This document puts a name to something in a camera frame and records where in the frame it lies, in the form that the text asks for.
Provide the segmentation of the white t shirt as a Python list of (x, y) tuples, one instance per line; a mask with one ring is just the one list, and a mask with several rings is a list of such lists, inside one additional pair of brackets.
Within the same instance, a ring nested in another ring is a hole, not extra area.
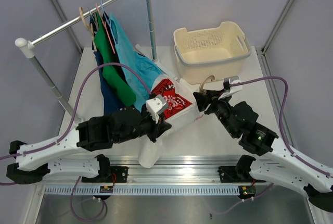
[(181, 128), (199, 120), (203, 113), (198, 110), (193, 93), (196, 90), (184, 79), (175, 80), (174, 78), (162, 74), (159, 75), (153, 85), (151, 92), (163, 96), (168, 103), (168, 108), (164, 113), (164, 122), (169, 123), (172, 128), (164, 132), (152, 142), (148, 137), (143, 137), (138, 162), (145, 168), (151, 168), (163, 153), (163, 140), (168, 135), (180, 130)]

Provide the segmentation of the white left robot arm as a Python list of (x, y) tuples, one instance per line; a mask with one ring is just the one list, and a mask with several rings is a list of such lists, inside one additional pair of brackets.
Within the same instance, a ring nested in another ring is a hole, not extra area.
[(156, 142), (172, 128), (163, 118), (160, 115), (154, 120), (147, 111), (127, 107), (108, 116), (93, 117), (62, 136), (40, 143), (13, 141), (9, 156), (16, 161), (7, 166), (6, 176), (20, 185), (56, 176), (78, 176), (86, 183), (111, 182), (115, 171), (105, 155), (99, 154), (88, 160), (69, 159), (68, 156), (111, 149), (114, 144), (142, 136)]

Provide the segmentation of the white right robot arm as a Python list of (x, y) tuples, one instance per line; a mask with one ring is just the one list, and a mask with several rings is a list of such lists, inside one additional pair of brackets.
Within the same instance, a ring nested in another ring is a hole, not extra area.
[(291, 189), (309, 199), (314, 206), (332, 212), (332, 175), (323, 175), (307, 166), (312, 159), (294, 148), (287, 149), (283, 139), (257, 122), (259, 115), (246, 102), (234, 106), (222, 91), (194, 93), (198, 109), (215, 114), (233, 139), (247, 151), (235, 166), (241, 182), (267, 181)]

